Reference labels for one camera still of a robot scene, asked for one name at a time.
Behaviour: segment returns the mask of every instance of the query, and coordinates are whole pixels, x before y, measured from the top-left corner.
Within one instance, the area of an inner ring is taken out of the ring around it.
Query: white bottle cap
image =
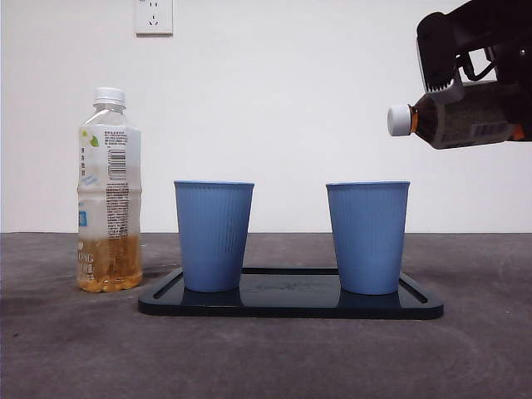
[[[94,90],[95,104],[117,104],[126,108],[126,96],[120,89],[114,87],[98,87]]]
[[[390,135],[410,135],[411,118],[408,105],[391,106],[388,109],[388,132]]]

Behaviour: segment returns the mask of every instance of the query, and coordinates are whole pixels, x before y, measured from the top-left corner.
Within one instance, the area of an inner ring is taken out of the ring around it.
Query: wall outlet
[[[135,0],[137,35],[171,35],[174,32],[173,0]]]

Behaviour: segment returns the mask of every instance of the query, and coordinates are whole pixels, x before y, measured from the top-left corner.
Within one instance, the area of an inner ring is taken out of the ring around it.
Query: blue cup
[[[174,185],[185,286],[202,293],[237,288],[254,184],[177,180]]]
[[[382,295],[399,287],[409,181],[327,185],[340,284]]]

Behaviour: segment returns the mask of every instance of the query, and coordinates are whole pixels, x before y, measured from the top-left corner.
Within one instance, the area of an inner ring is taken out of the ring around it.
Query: cup rim
[[[251,185],[246,181],[225,181],[225,180],[174,180],[174,185]]]
[[[327,183],[327,187],[342,187],[348,185],[409,185],[409,180],[374,180],[374,181],[346,181],[338,183]]]

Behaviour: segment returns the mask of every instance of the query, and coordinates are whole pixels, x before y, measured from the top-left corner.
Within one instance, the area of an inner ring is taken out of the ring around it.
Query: gray table surface
[[[408,234],[403,270],[446,303],[431,321],[147,316],[180,251],[142,239],[142,285],[93,294],[75,234],[2,235],[2,398],[532,397],[532,234]],[[251,234],[245,260],[334,262],[330,234]]]

